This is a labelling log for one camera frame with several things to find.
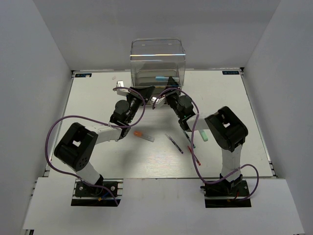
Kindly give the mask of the blue cap highlighter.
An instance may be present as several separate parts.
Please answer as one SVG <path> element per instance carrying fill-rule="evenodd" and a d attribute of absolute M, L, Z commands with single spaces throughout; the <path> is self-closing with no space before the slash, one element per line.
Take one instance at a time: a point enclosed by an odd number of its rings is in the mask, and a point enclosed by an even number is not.
<path fill-rule="evenodd" d="M 169 77 L 166 76 L 156 76 L 156 81 L 168 81 Z"/>

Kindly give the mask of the orange cap highlighter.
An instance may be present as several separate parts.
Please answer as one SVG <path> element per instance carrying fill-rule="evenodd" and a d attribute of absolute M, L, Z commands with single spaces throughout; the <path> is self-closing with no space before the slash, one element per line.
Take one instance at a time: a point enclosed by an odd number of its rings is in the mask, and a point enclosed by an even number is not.
<path fill-rule="evenodd" d="M 150 141 L 150 142 L 154 142 L 155 141 L 155 138 L 152 137 L 152 136 L 149 136 L 149 135 L 146 135 L 140 131 L 134 131 L 134 135 L 136 137 L 139 137 L 141 139 L 144 139 L 144 140 L 147 140 L 147 141 Z"/>

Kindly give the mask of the green cap highlighter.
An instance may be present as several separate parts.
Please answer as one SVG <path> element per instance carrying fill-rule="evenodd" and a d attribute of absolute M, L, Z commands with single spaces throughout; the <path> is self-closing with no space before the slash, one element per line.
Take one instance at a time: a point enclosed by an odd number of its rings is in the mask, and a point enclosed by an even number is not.
<path fill-rule="evenodd" d="M 203 141 L 208 141 L 208 136 L 204 130 L 199 130 L 199 133 Z"/>

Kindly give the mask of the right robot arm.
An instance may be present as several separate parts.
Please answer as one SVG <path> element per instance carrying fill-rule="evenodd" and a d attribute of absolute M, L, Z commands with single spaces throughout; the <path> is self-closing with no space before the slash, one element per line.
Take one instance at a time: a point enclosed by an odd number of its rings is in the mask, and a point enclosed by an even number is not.
<path fill-rule="evenodd" d="M 166 102 L 179 118 L 182 130 L 211 131 L 218 146 L 222 149 L 222 170 L 220 173 L 221 190 L 226 195 L 233 195 L 242 181 L 240 157 L 243 144 L 248 135 L 247 127 L 232 112 L 224 106 L 209 116 L 197 116 L 193 111 L 192 99 L 186 95 L 179 95 L 176 90 L 165 93 Z"/>

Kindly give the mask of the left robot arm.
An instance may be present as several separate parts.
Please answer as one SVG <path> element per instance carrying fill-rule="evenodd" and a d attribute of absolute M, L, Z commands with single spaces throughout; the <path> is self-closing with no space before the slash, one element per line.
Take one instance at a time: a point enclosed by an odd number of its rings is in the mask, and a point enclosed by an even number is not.
<path fill-rule="evenodd" d="M 129 88 L 126 99 L 115 104 L 109 123 L 85 127 L 75 122 L 57 144 L 54 156 L 75 172 L 92 195 L 99 195 L 103 191 L 103 177 L 89 162 L 94 147 L 126 137 L 139 107 L 146 105 L 154 90 L 155 86 Z"/>

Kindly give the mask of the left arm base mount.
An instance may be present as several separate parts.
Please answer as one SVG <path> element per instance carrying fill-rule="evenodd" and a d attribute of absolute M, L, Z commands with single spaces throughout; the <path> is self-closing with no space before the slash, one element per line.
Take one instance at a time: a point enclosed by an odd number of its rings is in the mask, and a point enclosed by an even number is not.
<path fill-rule="evenodd" d="M 122 179 L 109 179 L 103 181 L 103 186 L 110 190 L 119 203 L 123 193 Z M 76 180 L 71 200 L 71 206 L 77 207 L 117 207 L 111 194 L 102 188 L 87 186 Z"/>

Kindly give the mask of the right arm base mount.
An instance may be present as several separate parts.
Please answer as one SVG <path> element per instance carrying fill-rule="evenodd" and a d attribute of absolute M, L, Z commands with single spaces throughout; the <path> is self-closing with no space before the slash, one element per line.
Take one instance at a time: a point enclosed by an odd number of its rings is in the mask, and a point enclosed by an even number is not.
<path fill-rule="evenodd" d="M 249 196 L 246 180 L 242 180 L 230 191 L 222 183 L 204 184 L 200 189 L 204 192 L 206 208 L 251 208 L 250 199 L 243 200 Z"/>

